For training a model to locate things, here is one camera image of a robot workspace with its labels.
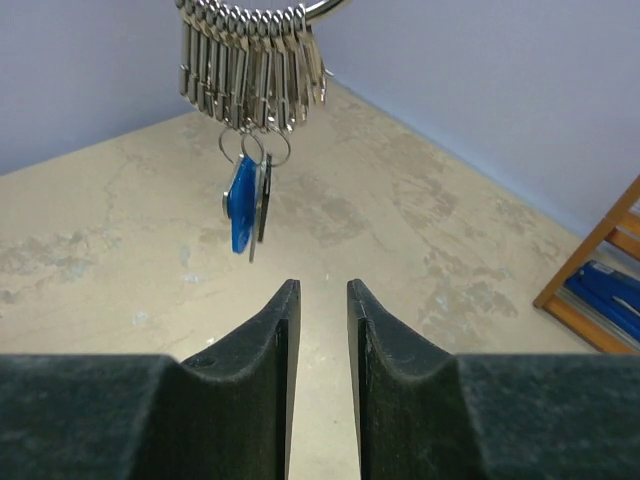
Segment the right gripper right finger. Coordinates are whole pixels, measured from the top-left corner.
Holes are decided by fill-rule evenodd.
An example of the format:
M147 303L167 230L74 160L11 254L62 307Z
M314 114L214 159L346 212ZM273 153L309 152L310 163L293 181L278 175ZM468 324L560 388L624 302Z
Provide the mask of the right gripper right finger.
M364 479L635 479L633 354L451 354L347 285Z

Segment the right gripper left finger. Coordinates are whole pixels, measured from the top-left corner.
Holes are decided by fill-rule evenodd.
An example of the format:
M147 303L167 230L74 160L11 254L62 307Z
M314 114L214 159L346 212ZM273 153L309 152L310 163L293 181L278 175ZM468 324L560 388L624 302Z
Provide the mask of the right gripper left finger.
M6 354L5 479L284 479L301 288L191 357Z

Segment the blue key fob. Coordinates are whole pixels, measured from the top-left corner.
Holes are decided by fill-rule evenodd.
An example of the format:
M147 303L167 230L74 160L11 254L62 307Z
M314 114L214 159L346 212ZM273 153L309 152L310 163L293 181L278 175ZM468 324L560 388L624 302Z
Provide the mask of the blue key fob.
M241 154L223 194L223 211L230 221L231 249L236 254L246 250L255 221L256 168L250 157Z

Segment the black key fob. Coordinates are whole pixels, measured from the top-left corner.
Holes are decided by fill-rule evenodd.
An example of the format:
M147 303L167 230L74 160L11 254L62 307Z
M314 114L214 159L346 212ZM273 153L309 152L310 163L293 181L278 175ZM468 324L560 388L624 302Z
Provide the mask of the black key fob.
M249 251L250 263L254 261L257 244L262 243L264 240L271 190L272 159L272 155L266 153L257 169L255 218Z

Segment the large metal keyring with clips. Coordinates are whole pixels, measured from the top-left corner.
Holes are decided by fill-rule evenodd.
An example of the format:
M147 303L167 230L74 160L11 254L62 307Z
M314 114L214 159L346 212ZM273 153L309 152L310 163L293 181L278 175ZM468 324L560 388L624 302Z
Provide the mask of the large metal keyring with clips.
M264 163L264 136L287 140L327 98L330 75L312 27L340 1L178 1L179 93L252 142L240 159Z

